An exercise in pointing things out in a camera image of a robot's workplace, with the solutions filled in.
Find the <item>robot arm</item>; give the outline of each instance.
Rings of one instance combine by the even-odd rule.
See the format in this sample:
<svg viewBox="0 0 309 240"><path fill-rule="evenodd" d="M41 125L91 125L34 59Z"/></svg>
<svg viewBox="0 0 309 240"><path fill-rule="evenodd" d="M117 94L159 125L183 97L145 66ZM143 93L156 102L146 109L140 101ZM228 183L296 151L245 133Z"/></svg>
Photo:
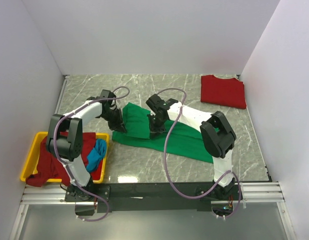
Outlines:
<svg viewBox="0 0 309 240"><path fill-rule="evenodd" d="M93 100L115 97L116 95L113 92L102 90L99 97L90 97L83 105L86 105ZM82 106L78 107L72 112L76 113L81 107ZM46 140L46 149L54 156L56 156L53 141L55 127L61 118L72 112L68 112L65 115L54 114L51 117ZM103 118L108 121L108 126L113 131L127 132L123 123L121 110L117 108L116 103L113 104L112 100L94 102L61 123L56 138L58 153L70 179L76 179L82 187L86 187L88 183L91 182L91 176L87 172L81 158L81 152L83 149L83 126L94 118ZM68 132L68 135L64 136L61 132Z"/></svg>
<svg viewBox="0 0 309 240"><path fill-rule="evenodd" d="M146 104L152 110L152 114L148 115L152 138L166 132L165 122L176 120L182 106L182 103L175 99L164 101L157 94L152 95ZM201 132L204 147L213 158L215 182L226 171L232 171L232 149L237 137L222 112L203 112L183 106L178 121ZM232 182L233 176L228 174L218 184L225 188Z"/></svg>

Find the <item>yellow basket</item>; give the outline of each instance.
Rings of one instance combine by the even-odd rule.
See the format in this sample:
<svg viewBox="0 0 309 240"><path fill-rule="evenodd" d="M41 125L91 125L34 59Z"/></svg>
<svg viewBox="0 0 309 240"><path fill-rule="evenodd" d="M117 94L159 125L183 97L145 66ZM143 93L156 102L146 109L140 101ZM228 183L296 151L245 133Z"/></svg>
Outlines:
<svg viewBox="0 0 309 240"><path fill-rule="evenodd" d="M40 154L40 143L42 140L48 135L47 131L40 131L38 132L33 140L33 143L30 148L30 152L26 158L26 162L23 166L22 173L20 176L20 180L25 182L26 178L28 178L31 174L36 174L37 172L37 165L39 161L39 154ZM96 139L103 139L106 141L107 150L105 153L105 156L102 160L102 169L101 169L101 175L100 179L93 180L93 183L95 184L101 184L104 180L105 175L105 168L106 168L106 160L107 160L107 153L109 148L109 139L110 136L107 133L96 133L95 134ZM47 180L49 183L61 183L61 179L59 178L50 178Z"/></svg>

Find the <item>marble table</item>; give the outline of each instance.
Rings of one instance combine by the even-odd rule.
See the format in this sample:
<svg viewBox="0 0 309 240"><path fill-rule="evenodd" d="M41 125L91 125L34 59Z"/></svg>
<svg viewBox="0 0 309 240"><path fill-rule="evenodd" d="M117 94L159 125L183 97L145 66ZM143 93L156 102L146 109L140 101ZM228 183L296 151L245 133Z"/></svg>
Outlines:
<svg viewBox="0 0 309 240"><path fill-rule="evenodd" d="M185 105L201 111L222 111L234 129L237 140L232 154L233 171L241 181L268 181L267 168L259 148L256 134L247 109L237 109L200 102L201 75L199 74L100 74L70 75L66 77L57 112L64 114L82 105L88 97L99 96L103 89L113 90L118 86L130 88L130 95L118 101L123 108L128 102L148 108L146 100L165 88L181 88L187 92ZM125 89L116 92L117 96ZM178 91L166 91L163 99L182 99ZM109 133L103 119L94 119L83 127L84 132ZM169 174L175 182L212 181L212 163L191 158L167 155ZM163 153L140 147L122 145L110 141L107 153L105 183L155 183L167 182L163 167Z"/></svg>

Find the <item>cloth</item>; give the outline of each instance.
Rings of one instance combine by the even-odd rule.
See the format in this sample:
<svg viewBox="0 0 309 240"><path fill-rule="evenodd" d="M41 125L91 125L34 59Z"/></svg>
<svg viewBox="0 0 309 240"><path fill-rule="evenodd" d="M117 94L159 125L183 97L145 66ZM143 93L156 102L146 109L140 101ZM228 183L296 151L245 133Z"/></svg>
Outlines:
<svg viewBox="0 0 309 240"><path fill-rule="evenodd" d="M67 136L67 132L61 133L63 136ZM30 175L25 182L34 187L41 187L47 182L48 179L60 179L64 185L70 185L70 179L62 164L46 150L45 137L40 144L40 154L38 165L36 167L38 173ZM96 145L96 133L85 132L83 134L83 147L81 158L86 166L88 164L87 156Z"/></svg>
<svg viewBox="0 0 309 240"><path fill-rule="evenodd" d="M201 77L201 102L246 109L245 86L236 78Z"/></svg>
<svg viewBox="0 0 309 240"><path fill-rule="evenodd" d="M87 159L88 159L88 165L85 167L85 169L92 173L95 170L97 170L99 163L102 159L104 159L107 152L107 142L103 139L97 139L95 142L94 148L89 153Z"/></svg>
<svg viewBox="0 0 309 240"><path fill-rule="evenodd" d="M114 131L112 140L128 146L163 152L166 136L173 121L165 122L167 133L162 133L150 139L149 119L147 117L149 113L149 110L129 102L122 109L122 119L127 133ZM170 135L167 153L208 163L213 162L212 156L205 149L201 133L180 122L175 125Z"/></svg>

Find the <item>green cloth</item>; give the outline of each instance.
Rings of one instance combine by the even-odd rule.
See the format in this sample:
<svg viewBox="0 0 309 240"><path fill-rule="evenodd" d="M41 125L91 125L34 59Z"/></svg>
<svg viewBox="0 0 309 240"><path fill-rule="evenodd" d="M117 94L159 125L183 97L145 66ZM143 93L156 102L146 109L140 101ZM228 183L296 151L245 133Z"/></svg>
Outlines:
<svg viewBox="0 0 309 240"><path fill-rule="evenodd" d="M129 102L122 109L122 118L127 133L114 131L112 140L128 146L163 152L167 133L162 133L150 139L149 119L147 117L149 113L149 110ZM171 120L165 122L167 132L172 124L173 121ZM180 122L175 125L169 137L167 153L208 163L213 162L212 156L205 149L201 133Z"/></svg>

